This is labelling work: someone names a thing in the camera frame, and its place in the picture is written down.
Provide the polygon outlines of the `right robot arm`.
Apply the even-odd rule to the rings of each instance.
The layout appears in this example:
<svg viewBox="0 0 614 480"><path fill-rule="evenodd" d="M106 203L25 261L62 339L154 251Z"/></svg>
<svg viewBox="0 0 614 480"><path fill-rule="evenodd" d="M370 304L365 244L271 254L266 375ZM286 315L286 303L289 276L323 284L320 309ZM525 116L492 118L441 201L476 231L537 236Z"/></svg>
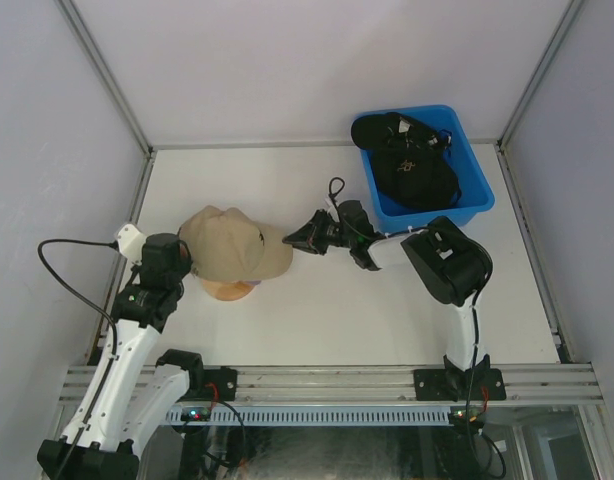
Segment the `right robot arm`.
<svg viewBox="0 0 614 480"><path fill-rule="evenodd" d="M344 201L333 209L316 211L283 242L315 255L326 254L331 246L345 248L356 265L368 271L401 263L413 266L428 293L455 311L439 390L455 400L472 397L490 368L489 356L481 346L478 314L480 296L493 273L488 252L446 216L389 234L373 227L357 200Z"/></svg>

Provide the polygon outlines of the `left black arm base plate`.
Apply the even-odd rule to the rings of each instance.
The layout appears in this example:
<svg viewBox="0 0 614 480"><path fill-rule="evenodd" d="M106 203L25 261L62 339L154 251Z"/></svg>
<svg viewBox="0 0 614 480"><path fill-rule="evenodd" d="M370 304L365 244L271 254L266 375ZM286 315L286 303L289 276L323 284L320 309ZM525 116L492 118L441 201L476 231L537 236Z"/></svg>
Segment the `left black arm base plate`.
<svg viewBox="0 0 614 480"><path fill-rule="evenodd" d="M220 367L205 369L190 379L190 388L184 399L233 401L237 391L238 371Z"/></svg>

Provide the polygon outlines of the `beige baseball cap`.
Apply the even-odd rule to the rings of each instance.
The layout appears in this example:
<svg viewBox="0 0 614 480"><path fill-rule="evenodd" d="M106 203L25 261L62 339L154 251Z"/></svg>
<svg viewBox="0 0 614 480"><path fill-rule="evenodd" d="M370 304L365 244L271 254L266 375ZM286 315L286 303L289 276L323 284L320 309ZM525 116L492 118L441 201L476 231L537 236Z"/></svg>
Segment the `beige baseball cap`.
<svg viewBox="0 0 614 480"><path fill-rule="evenodd" d="M261 282L283 275L293 261L280 229L237 208L207 206L184 222L178 235L189 248L192 273L207 281Z"/></svg>

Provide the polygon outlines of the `black baseball cap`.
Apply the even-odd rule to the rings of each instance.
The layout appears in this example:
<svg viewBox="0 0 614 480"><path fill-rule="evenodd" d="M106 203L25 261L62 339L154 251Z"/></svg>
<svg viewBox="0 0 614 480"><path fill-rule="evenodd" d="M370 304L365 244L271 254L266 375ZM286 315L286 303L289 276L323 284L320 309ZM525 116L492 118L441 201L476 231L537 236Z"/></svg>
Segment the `black baseball cap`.
<svg viewBox="0 0 614 480"><path fill-rule="evenodd" d="M363 150L443 151L452 143L450 131L436 130L397 112L361 116L352 123L350 133Z"/></svg>

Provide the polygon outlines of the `black cap gold logo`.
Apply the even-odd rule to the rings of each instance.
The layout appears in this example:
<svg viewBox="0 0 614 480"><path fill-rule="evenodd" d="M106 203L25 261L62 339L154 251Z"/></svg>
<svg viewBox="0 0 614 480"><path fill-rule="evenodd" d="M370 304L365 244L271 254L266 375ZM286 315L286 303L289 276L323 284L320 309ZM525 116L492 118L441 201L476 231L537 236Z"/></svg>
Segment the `black cap gold logo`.
<svg viewBox="0 0 614 480"><path fill-rule="evenodd" d="M443 210L462 197L458 176L441 155L376 151L370 166L377 190L403 207Z"/></svg>

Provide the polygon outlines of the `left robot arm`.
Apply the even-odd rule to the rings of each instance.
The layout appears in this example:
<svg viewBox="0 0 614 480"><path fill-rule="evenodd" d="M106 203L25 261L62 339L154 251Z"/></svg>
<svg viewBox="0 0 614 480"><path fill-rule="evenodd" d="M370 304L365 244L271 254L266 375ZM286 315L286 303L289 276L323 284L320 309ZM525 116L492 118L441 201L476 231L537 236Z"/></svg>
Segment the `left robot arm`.
<svg viewBox="0 0 614 480"><path fill-rule="evenodd" d="M206 376L198 353L170 349L141 392L144 363L184 294L192 259L172 233L145 235L128 223L110 248L131 264L131 276L103 316L111 337L74 416L37 461L50 479L134 479L142 453L181 398L202 395Z"/></svg>

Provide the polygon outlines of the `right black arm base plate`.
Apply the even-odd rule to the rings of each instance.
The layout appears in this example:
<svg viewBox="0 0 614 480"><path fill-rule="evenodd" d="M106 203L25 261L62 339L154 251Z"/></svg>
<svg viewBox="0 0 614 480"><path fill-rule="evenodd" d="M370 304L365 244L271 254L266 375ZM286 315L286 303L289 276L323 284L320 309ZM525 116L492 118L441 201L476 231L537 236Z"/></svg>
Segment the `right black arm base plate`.
<svg viewBox="0 0 614 480"><path fill-rule="evenodd" d="M507 399L506 388L499 369L470 371L441 368L416 369L413 372L415 395L418 401L494 401Z"/></svg>

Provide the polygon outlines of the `wooden hat stand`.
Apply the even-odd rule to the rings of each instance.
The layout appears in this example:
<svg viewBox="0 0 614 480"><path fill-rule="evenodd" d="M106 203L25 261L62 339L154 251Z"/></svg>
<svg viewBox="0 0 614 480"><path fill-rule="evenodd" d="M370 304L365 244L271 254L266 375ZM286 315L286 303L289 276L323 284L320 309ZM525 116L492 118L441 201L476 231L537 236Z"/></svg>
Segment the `wooden hat stand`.
<svg viewBox="0 0 614 480"><path fill-rule="evenodd" d="M208 295L223 302L240 300L255 289L255 285L241 281L225 283L201 279L200 283Z"/></svg>

